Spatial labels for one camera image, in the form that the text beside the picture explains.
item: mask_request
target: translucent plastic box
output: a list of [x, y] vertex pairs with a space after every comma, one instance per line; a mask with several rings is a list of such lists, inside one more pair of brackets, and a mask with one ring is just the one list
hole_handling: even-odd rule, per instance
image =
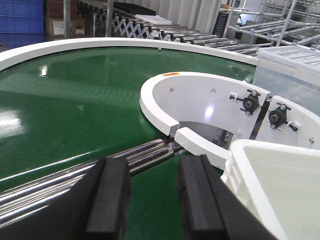
[[320, 52], [300, 46], [260, 48], [253, 84], [320, 116]]

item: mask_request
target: cardboard box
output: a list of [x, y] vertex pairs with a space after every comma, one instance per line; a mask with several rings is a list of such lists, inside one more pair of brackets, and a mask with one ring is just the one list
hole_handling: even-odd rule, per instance
[[[64, 18], [64, 0], [46, 0], [44, 4], [45, 15], [50, 18]], [[78, 17], [78, 0], [71, 0], [71, 19]]]
[[[45, 32], [51, 37], [63, 37], [64, 20], [61, 18], [45, 17]], [[82, 18], [71, 19], [70, 37], [85, 36], [85, 20]]]

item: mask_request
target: black tray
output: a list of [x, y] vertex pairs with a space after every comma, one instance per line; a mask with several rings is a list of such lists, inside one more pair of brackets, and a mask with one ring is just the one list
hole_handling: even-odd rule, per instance
[[156, 15], [156, 11], [145, 8], [143, 6], [139, 6], [133, 3], [125, 3], [125, 2], [114, 2], [113, 6], [116, 9], [122, 10], [128, 14], [141, 14], [141, 15]]

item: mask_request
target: white plastic bin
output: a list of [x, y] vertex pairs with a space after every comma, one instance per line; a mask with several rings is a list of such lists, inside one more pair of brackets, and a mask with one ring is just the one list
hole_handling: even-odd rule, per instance
[[320, 116], [320, 52], [300, 46], [258, 50], [253, 84]]
[[280, 240], [320, 236], [320, 151], [236, 140], [221, 179]]

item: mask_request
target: plastic container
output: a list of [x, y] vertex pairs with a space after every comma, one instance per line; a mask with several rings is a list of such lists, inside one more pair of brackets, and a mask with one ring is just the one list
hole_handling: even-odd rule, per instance
[[236, 140], [225, 169], [222, 181], [278, 239], [319, 238], [319, 150]]
[[320, 52], [300, 46], [258, 50], [253, 84], [320, 116]]
[[44, 34], [8, 34], [0, 33], [0, 42], [7, 49], [19, 48], [26, 45], [43, 43], [45, 41]]
[[0, 18], [43, 18], [43, 0], [0, 0]]
[[35, 17], [2, 16], [0, 33], [5, 34], [43, 34], [44, 19]]

